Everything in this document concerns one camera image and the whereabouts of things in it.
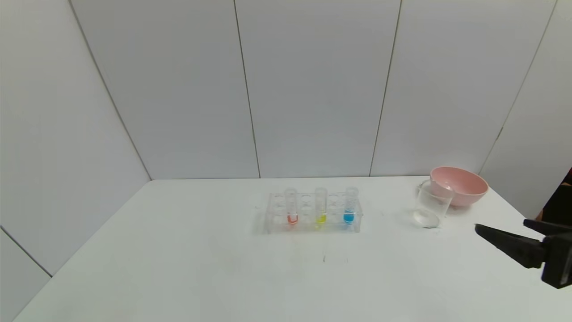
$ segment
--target white tabletop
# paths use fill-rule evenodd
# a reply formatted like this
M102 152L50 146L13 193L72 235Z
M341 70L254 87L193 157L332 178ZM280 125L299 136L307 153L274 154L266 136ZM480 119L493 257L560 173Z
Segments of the white tabletop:
M26 321L564 321L544 284L474 232L542 238L494 191L440 229L407 210L426 177L156 180L17 317ZM266 235L268 193L360 190L357 234Z

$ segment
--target wall panel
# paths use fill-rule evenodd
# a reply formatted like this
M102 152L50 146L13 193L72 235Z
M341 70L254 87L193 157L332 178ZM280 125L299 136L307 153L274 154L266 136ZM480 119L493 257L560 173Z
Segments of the wall panel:
M237 0L263 178L367 176L399 0Z
M232 0L72 0L152 179L259 176Z
M403 1L372 175L478 172L554 0Z

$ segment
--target test tube with blue liquid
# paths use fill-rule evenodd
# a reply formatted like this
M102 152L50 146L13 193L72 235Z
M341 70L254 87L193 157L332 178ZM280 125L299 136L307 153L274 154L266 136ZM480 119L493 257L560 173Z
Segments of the test tube with blue liquid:
M328 190L325 188L316 188L314 191L316 196L315 206L316 206L316 222L324 223L326 220L326 202L328 199Z
M346 223L353 223L358 206L358 193L359 190L356 187L349 187L345 190L344 221Z
M296 189L288 188L284 190L284 200L286 202L286 215L288 223L295 225L298 222L298 205L296 202Z

